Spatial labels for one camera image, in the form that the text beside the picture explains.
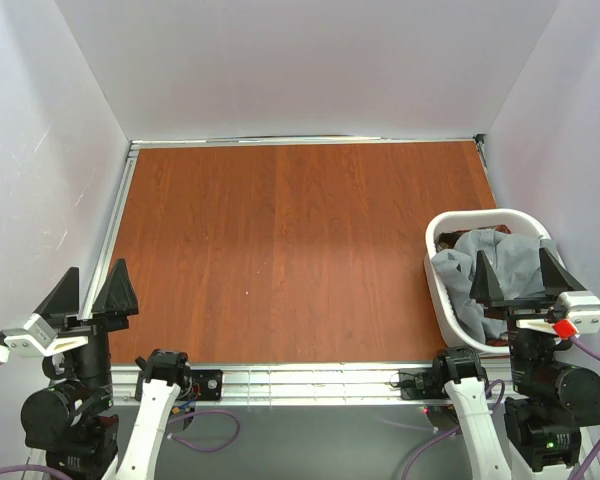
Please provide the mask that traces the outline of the grey long sleeve shirt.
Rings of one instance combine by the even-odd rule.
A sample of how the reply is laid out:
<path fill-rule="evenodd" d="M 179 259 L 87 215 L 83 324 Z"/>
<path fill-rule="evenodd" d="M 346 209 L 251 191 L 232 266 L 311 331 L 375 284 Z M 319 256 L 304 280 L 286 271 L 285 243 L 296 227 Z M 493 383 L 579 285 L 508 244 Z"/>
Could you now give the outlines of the grey long sleeve shirt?
<path fill-rule="evenodd" d="M 504 321 L 486 316 L 485 300 L 543 294 L 541 249 L 559 256 L 556 242 L 549 238 L 474 229 L 462 234 L 453 247 L 433 256 L 433 270 L 447 291 L 460 326 L 473 340 L 484 344 L 506 331 Z"/>

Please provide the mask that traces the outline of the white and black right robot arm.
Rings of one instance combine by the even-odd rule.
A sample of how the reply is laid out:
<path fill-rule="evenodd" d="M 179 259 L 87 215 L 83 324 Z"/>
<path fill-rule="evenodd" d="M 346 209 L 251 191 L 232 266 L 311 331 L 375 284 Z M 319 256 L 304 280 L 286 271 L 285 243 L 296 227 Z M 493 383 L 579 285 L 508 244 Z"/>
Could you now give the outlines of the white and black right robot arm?
<path fill-rule="evenodd" d="M 507 324 L 514 397 L 504 401 L 511 453 L 505 455 L 487 400 L 487 377 L 469 348 L 442 351 L 434 385 L 451 400 L 475 479 L 580 479 L 594 459 L 580 456 L 582 431 L 600 424 L 600 375 L 556 354 L 600 326 L 600 300 L 547 249 L 539 251 L 543 291 L 508 299 L 485 252 L 470 296 Z"/>

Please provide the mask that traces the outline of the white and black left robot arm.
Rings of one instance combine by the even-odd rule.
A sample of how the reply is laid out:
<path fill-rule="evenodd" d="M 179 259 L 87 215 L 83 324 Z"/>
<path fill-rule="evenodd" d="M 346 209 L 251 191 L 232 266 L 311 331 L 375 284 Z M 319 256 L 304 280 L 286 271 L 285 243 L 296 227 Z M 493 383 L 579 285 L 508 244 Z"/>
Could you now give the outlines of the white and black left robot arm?
<path fill-rule="evenodd" d="M 113 379 L 109 335 L 139 311 L 124 260 L 115 262 L 93 306 L 81 319 L 79 270 L 69 268 L 35 309 L 53 330 L 43 372 L 51 385 L 31 394 L 20 420 L 28 447 L 42 450 L 53 479 L 151 479 L 172 406 L 190 385 L 188 357 L 155 350 L 137 364 L 140 407 L 124 452 L 120 420 L 109 414 Z"/>

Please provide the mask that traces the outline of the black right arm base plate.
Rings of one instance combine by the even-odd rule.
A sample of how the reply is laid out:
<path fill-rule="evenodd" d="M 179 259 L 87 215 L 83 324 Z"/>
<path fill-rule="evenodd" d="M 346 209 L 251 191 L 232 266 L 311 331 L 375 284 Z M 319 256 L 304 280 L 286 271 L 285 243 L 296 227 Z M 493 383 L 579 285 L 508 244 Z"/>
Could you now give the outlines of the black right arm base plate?
<path fill-rule="evenodd" d="M 397 385 L 402 400 L 437 398 L 437 391 L 432 382 L 430 369 L 401 369 L 398 371 Z"/>

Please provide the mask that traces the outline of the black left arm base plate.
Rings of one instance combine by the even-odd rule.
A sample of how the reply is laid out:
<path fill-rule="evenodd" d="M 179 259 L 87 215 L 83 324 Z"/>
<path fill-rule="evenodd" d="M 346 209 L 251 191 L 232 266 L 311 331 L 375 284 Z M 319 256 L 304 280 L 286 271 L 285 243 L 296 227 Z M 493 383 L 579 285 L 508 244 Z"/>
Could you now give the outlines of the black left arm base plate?
<path fill-rule="evenodd" d="M 219 401 L 222 398 L 224 372 L 219 369 L 194 369 L 191 371 L 189 399 Z"/>

